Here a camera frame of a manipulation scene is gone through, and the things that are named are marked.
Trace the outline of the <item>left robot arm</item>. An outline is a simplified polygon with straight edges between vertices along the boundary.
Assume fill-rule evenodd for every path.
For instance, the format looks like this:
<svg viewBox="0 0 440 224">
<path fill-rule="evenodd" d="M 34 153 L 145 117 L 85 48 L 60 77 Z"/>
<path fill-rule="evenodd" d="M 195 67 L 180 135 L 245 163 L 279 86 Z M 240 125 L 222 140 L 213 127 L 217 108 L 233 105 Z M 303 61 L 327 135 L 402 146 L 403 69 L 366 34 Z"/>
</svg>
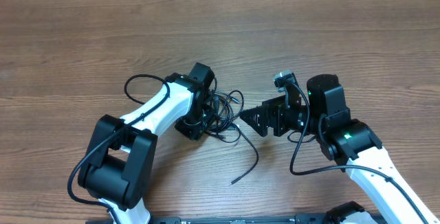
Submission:
<svg viewBox="0 0 440 224">
<path fill-rule="evenodd" d="M 150 223 L 144 206 L 158 138 L 174 126 L 191 140 L 198 140 L 212 125 L 215 110 L 209 106 L 209 89 L 215 74 L 196 63 L 187 75 L 173 73 L 162 88 L 132 113 L 116 118 L 102 116 L 93 130 L 85 156 L 73 169 L 67 191 L 74 201 L 73 179 L 92 200 L 110 213 L 108 223 Z"/>
</svg>

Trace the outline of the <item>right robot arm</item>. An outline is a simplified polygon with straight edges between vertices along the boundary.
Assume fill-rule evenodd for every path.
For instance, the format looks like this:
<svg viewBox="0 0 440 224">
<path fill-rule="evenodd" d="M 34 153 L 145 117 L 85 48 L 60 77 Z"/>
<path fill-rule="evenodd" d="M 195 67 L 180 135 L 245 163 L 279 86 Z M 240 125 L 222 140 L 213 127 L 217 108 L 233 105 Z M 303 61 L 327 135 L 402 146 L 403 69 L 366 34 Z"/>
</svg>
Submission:
<svg viewBox="0 0 440 224">
<path fill-rule="evenodd" d="M 240 118 L 261 137 L 274 130 L 280 137 L 299 132 L 293 157 L 304 136 L 311 135 L 322 154 L 335 165 L 305 171 L 291 168 L 293 175 L 312 175 L 340 170 L 356 182 L 374 203 L 386 223 L 438 223 L 393 164 L 382 141 L 365 123 L 351 117 L 344 89 L 334 74 L 320 74 L 307 81 L 303 91 L 290 71 L 273 78 L 280 96 L 245 110 Z"/>
</svg>

